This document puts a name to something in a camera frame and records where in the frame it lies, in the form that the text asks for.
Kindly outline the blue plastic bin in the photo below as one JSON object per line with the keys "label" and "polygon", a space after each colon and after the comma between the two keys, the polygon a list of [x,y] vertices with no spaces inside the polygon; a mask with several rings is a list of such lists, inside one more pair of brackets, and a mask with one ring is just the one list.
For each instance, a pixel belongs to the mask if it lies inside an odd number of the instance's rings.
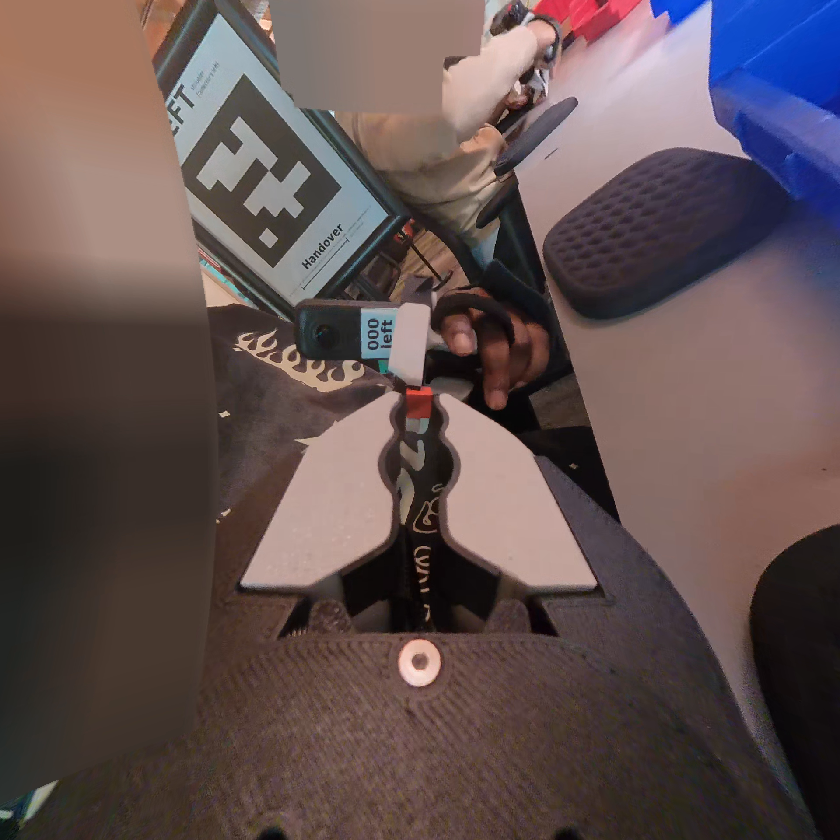
{"label": "blue plastic bin", "polygon": [[838,217],[839,2],[712,2],[708,85],[742,151]]}
{"label": "blue plastic bin", "polygon": [[706,3],[708,1],[703,0],[649,1],[654,18],[660,18],[664,15],[668,18],[671,25],[680,24]]}

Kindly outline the black dimpled pad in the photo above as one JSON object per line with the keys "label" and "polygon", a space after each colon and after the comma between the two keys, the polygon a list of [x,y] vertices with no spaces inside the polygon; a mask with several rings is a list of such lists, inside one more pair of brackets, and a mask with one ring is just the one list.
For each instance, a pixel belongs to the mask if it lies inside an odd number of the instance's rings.
{"label": "black dimpled pad", "polygon": [[739,259],[785,220],[791,204],[749,159],[661,150],[563,216],[544,239],[542,256],[575,312],[624,319]]}
{"label": "black dimpled pad", "polygon": [[794,543],[762,573],[749,617],[755,666],[815,826],[839,838],[839,526]]}

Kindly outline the black office chair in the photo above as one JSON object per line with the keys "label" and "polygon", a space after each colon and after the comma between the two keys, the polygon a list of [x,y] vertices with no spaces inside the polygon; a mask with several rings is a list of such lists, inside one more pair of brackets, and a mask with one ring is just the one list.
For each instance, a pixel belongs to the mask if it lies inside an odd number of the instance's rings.
{"label": "black office chair", "polygon": [[501,232],[516,258],[513,272],[526,285],[542,294],[546,278],[538,247],[524,208],[515,169],[545,141],[578,106],[575,97],[566,98],[546,110],[524,128],[498,156],[494,173],[501,189],[484,205],[476,218],[478,229],[499,221]]}

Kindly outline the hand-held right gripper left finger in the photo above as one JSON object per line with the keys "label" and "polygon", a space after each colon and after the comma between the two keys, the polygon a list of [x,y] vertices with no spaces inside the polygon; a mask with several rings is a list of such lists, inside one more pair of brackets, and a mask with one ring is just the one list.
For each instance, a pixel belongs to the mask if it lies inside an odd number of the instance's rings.
{"label": "hand-held right gripper left finger", "polygon": [[342,600],[357,616],[401,584],[396,480],[402,396],[380,395],[309,444],[240,580],[249,593]]}

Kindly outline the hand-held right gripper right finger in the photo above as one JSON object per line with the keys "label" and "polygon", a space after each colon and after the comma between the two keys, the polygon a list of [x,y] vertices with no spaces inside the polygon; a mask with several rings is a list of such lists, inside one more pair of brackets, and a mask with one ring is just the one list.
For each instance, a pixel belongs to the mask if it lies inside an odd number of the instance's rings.
{"label": "hand-held right gripper right finger", "polygon": [[436,407],[453,459],[437,507],[444,598],[485,620],[507,599],[594,593],[598,581],[533,453],[451,395]]}

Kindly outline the person's left hand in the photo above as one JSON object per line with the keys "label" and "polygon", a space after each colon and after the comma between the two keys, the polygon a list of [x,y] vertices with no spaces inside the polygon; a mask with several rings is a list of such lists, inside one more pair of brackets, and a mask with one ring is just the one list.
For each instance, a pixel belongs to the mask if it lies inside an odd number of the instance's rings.
{"label": "person's left hand", "polygon": [[546,372],[552,351],[550,333],[542,325],[507,303],[502,307],[511,321],[513,341],[496,318],[475,308],[447,315],[440,330],[453,354],[478,355],[483,396],[487,407],[494,412],[507,406],[511,392],[531,384]]}

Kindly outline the printed marker sign board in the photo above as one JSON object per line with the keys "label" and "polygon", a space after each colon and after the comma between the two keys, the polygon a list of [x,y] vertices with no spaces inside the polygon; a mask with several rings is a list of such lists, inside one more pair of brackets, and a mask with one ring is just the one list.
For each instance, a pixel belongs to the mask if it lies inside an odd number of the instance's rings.
{"label": "printed marker sign board", "polygon": [[282,90],[240,2],[185,2],[154,59],[196,241],[239,295],[284,317],[354,287],[410,213],[330,112]]}

